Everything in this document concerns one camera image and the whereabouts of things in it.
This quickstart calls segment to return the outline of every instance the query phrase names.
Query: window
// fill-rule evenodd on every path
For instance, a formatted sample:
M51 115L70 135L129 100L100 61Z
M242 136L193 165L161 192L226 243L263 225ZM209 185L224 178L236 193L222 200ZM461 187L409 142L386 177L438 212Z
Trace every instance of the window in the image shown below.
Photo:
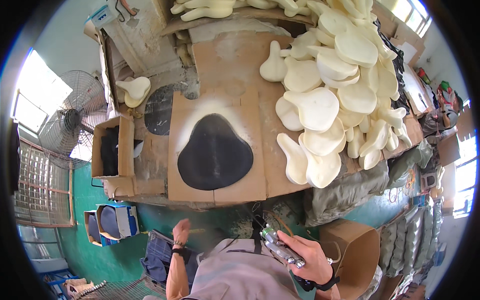
M405 22L420 37L425 35L432 23L432 18L419 0L378 0L378 2Z
M56 228L37 228L17 224L17 230L30 259L63 257Z
M17 81L12 116L37 134L71 92L72 89L31 49Z
M472 209L475 180L477 179L477 138L459 142L460 159L455 162L456 195L454 202L455 218L468 216Z
M52 163L41 149L20 141L20 176L13 198L17 224L42 228L72 227L70 170Z

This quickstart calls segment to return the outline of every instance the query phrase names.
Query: shelf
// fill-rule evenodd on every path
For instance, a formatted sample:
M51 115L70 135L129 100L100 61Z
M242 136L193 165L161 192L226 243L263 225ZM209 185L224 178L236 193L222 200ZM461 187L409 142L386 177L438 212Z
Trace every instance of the shelf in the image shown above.
M240 7L233 9L233 13L221 19L212 19L203 17L200 19L184 22L180 19L180 16L173 18L167 26L160 32L160 36L170 35L176 31L189 29L197 27L204 24L214 23L223 20L233 20L236 18L261 18L261 19L277 19L277 20L287 20L307 25L315 26L315 23L312 21L310 16L304 16L297 14L293 17L287 17L284 14L283 9L274 8L269 10L257 9L254 7Z

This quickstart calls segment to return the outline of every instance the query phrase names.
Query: window bars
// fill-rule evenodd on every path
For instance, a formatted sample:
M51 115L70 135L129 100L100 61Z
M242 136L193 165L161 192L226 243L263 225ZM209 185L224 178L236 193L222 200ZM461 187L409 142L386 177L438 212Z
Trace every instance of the window bars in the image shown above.
M14 212L18 224L42 228L72 227L72 167L50 163L41 148L20 141L20 176Z

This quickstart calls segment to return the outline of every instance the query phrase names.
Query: blue box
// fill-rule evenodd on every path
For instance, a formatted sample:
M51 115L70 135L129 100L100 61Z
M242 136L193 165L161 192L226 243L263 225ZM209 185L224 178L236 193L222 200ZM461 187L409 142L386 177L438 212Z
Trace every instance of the blue box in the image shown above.
M119 240L111 240L109 238L104 237L103 235L100 235L100 241L101 243L97 242L91 235L88 234L88 218L90 215L96 215L96 210L89 210L89 211L84 211L84 219L85 219L85 229L87 231L87 237L88 241L96 246L100 247L105 247L105 246L110 246L114 244L118 244L120 241Z
M96 215L98 221L98 229L100 230L101 236L104 236L110 240L121 240L140 233L140 230L138 228L137 208L135 206L122 204L97 204L97 206L98 209L96 210ZM115 209L117 225L120 233L119 239L105 232L102 228L102 225L100 224L102 210L105 206L110 206Z

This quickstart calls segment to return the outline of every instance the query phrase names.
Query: wire rack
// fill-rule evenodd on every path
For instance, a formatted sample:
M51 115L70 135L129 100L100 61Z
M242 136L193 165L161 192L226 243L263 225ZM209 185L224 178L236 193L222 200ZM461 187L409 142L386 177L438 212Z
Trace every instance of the wire rack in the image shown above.
M97 124L106 121L107 102L102 85L89 73L68 71L60 78L72 92L42 124L38 140L53 164L68 169L71 161L72 168L76 169L91 160L93 130ZM74 149L86 158L70 160Z
M103 281L93 288L76 294L72 299L142 300L148 295L165 298L164 294L162 295L152 289L152 284L148 283L145 277L142 277L134 281Z
M70 171L51 164L40 149L20 141L18 191L13 204L19 224L73 226Z

